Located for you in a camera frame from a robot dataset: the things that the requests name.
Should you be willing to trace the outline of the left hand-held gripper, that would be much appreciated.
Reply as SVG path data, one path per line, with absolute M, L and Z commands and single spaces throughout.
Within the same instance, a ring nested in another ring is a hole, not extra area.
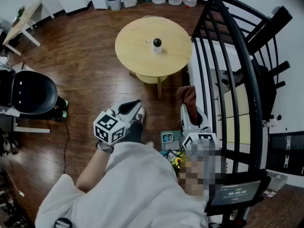
M 94 121 L 94 135 L 107 145 L 121 141 L 142 106 L 141 100 L 122 100 L 102 111 Z

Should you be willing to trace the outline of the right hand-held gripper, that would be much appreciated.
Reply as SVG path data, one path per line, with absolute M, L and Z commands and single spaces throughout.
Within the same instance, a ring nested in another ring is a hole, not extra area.
M 201 109 L 197 109 L 197 115 L 197 125 L 194 125 L 190 120 L 186 105 L 181 105 L 180 123 L 184 136 L 180 141 L 180 150 L 187 156 L 211 155 L 217 149 L 216 134 L 212 133 L 208 118 Z

